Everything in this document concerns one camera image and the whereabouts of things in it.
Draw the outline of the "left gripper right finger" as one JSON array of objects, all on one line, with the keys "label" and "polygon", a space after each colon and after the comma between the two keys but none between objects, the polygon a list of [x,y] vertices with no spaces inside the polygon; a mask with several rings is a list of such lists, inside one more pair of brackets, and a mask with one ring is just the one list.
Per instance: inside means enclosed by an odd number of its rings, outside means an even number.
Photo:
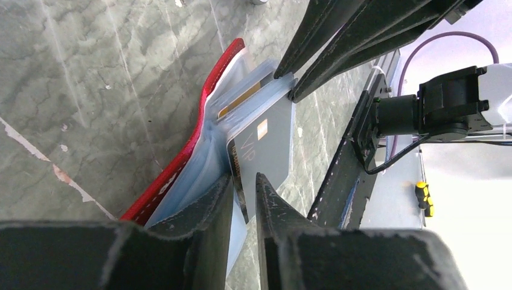
[{"label": "left gripper right finger", "polygon": [[425,230],[315,225],[255,177],[262,289],[465,289],[446,244]]}]

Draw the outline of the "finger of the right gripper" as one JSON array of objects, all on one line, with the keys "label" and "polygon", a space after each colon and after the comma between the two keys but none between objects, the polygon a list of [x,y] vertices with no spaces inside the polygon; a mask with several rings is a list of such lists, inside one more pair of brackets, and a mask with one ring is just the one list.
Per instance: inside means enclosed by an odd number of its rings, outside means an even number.
[{"label": "finger of the right gripper", "polygon": [[333,77],[415,41],[442,20],[453,24],[471,9],[471,1],[363,1],[315,53],[289,99],[298,103]]},{"label": "finger of the right gripper", "polygon": [[274,78],[296,73],[355,14],[363,1],[310,1]]}]

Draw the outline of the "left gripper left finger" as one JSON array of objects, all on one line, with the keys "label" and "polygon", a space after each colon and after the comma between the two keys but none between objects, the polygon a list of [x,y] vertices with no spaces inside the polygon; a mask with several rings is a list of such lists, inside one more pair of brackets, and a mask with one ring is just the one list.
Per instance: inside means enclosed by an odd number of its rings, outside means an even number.
[{"label": "left gripper left finger", "polygon": [[221,176],[143,228],[129,221],[1,223],[2,289],[223,289],[234,193]]}]

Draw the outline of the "red card holder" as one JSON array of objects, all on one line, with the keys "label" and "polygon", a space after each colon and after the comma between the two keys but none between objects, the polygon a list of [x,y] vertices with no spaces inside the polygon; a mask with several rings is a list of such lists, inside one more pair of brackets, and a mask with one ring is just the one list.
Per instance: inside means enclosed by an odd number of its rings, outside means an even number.
[{"label": "red card holder", "polygon": [[[122,219],[151,227],[199,199],[220,175],[229,173],[233,178],[226,150],[228,132],[264,105],[273,104],[275,98],[287,97],[295,83],[293,74],[275,79],[276,67],[272,59],[253,66],[244,40],[234,39],[203,84],[193,133]],[[221,108],[257,82],[261,82],[261,88],[256,93],[217,119]],[[232,269],[243,248],[247,224],[234,187],[228,269]]]}]

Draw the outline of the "silver grey credit card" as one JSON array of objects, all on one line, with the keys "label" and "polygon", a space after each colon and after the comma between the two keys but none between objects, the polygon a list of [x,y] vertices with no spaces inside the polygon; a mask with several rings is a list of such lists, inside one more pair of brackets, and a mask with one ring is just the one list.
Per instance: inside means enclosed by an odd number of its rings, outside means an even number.
[{"label": "silver grey credit card", "polygon": [[286,96],[275,98],[227,134],[226,150],[246,223],[256,212],[256,174],[263,173],[276,188],[289,175],[294,110]]}]

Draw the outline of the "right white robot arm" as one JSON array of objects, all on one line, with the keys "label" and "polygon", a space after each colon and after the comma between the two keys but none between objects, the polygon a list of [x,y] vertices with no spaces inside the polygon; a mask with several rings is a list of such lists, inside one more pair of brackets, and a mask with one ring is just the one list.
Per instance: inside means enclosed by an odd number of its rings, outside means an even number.
[{"label": "right white robot arm", "polygon": [[[310,1],[275,78],[311,64],[288,98],[299,103],[333,77],[458,21],[477,1]],[[422,143],[448,143],[504,124],[511,66],[471,66],[437,76],[415,95],[370,97],[351,139],[367,174],[386,170]]]}]

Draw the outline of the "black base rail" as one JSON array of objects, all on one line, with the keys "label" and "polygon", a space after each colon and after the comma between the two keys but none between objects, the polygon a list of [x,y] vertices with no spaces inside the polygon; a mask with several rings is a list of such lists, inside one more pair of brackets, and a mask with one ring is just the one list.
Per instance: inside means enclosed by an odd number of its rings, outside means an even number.
[{"label": "black base rail", "polygon": [[360,227],[377,176],[365,173],[351,140],[364,107],[370,103],[371,97],[385,87],[385,77],[379,74],[371,86],[362,92],[307,215],[307,219],[314,224],[348,230]]}]

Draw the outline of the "yellow handled screwdriver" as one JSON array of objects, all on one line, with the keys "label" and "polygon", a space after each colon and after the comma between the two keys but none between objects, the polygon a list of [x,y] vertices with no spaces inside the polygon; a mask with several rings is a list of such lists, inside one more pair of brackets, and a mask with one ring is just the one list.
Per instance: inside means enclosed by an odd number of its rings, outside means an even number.
[{"label": "yellow handled screwdriver", "polygon": [[418,207],[423,210],[426,218],[434,216],[434,203],[429,192],[429,185],[426,182],[418,182],[415,185],[415,195],[418,201]]}]

